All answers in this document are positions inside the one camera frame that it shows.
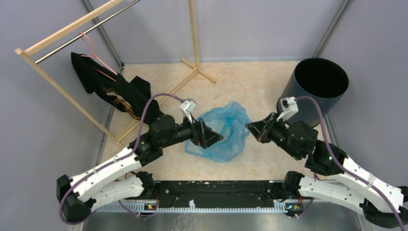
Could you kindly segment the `blue plastic trash bag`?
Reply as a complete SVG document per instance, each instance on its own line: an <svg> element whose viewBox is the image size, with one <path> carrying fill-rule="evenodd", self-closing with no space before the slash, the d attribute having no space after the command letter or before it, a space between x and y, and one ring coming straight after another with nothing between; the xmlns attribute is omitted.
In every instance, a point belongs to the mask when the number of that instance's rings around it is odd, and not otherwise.
<svg viewBox="0 0 408 231"><path fill-rule="evenodd" d="M216 107L202 113L199 118L213 131L221 134L223 140L207 149L185 142L185 153L225 163L239 156L245 148L245 139L250 135L245 128L251 122L246 110L237 102L230 101L223 107Z"/></svg>

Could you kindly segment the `dark grey trash bin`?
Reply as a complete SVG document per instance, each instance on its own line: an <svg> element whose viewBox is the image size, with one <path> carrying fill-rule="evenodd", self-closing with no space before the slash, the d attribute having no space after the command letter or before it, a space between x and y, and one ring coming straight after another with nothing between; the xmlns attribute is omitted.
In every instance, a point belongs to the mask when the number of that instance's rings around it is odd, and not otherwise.
<svg viewBox="0 0 408 231"><path fill-rule="evenodd" d="M312 97L325 116L348 87L348 75L338 64L323 58L308 58L296 65L279 98Z"/></svg>

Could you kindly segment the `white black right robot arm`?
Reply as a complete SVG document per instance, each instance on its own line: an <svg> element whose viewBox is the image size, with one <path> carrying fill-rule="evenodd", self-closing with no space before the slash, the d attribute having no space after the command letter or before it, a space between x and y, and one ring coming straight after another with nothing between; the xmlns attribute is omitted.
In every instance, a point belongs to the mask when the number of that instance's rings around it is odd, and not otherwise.
<svg viewBox="0 0 408 231"><path fill-rule="evenodd" d="M274 142L293 159L306 158L305 167L313 173L330 177L326 183L295 171L287 172L282 192L288 198L313 197L341 205L363 215L370 223L388 229L408 223L406 186L392 186L376 179L343 150L331 144L330 156L318 131L303 121L288 123L271 113L265 119L245 124L260 143Z"/></svg>

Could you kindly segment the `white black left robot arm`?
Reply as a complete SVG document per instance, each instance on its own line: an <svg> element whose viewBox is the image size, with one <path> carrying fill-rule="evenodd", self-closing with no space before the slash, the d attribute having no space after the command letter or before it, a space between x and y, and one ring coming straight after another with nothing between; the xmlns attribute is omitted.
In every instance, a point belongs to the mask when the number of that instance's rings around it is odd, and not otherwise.
<svg viewBox="0 0 408 231"><path fill-rule="evenodd" d="M127 180L119 180L119 177L155 161L163 155L164 148L187 140L206 149L223 140L223 136L202 119L184 117L182 123L177 124L172 116L161 115L149 126L148 132L114 157L82 174L57 179L60 218L67 224L79 224L111 202L152 197L155 182L150 173L141 171Z"/></svg>

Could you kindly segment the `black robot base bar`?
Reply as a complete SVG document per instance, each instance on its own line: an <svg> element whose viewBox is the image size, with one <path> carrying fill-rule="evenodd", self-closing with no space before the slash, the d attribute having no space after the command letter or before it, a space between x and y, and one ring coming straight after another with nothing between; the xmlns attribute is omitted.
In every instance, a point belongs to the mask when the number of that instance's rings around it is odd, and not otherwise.
<svg viewBox="0 0 408 231"><path fill-rule="evenodd" d="M276 202L299 200L288 194L282 181L273 180L211 180L155 182L150 192L131 196L133 200L158 201L160 208L188 207L193 201L197 208L267 208Z"/></svg>

